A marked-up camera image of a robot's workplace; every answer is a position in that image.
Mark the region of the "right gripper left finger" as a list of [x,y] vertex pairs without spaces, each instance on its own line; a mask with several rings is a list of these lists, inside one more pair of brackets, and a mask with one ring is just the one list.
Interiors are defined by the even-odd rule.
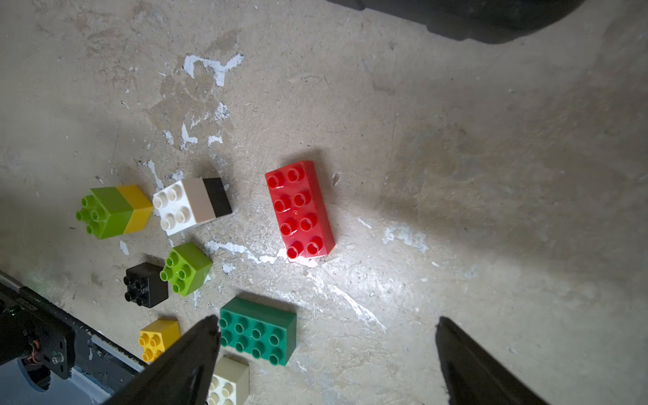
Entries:
[[219,318],[205,317],[106,403],[207,403],[220,340]]

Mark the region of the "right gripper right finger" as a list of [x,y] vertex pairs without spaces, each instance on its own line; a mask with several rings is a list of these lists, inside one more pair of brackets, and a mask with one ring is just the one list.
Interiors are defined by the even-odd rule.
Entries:
[[448,317],[435,333],[450,404],[540,404],[547,402]]

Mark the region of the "dark green lego brick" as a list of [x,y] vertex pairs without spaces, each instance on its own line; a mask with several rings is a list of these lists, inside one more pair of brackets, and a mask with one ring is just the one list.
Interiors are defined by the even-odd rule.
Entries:
[[235,297],[220,309],[221,345],[286,366],[296,347],[297,315]]

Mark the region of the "black lego brick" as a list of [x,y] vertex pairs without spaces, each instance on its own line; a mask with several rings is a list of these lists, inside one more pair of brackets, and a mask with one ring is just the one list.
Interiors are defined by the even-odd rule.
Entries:
[[140,263],[128,268],[123,282],[127,287],[124,295],[127,302],[153,308],[169,297],[168,283],[160,278],[161,266]]
[[227,193],[224,189],[224,183],[219,177],[214,178],[204,178],[204,187],[206,188],[207,194],[209,196],[209,201],[214,210],[214,216],[216,218],[232,214],[233,210]]

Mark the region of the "light green lego brick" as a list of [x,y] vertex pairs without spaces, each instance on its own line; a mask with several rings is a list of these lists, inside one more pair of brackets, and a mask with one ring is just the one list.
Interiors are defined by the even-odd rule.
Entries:
[[124,235],[133,215],[133,207],[116,187],[91,188],[81,206],[76,218],[98,240]]
[[174,293],[187,297],[204,285],[212,266],[212,261],[197,246],[187,242],[171,249],[160,279],[167,282]]

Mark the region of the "red lego brick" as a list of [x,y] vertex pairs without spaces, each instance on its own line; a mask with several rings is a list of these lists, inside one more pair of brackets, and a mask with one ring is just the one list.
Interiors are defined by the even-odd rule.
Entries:
[[327,256],[335,241],[314,162],[287,165],[265,179],[288,259]]

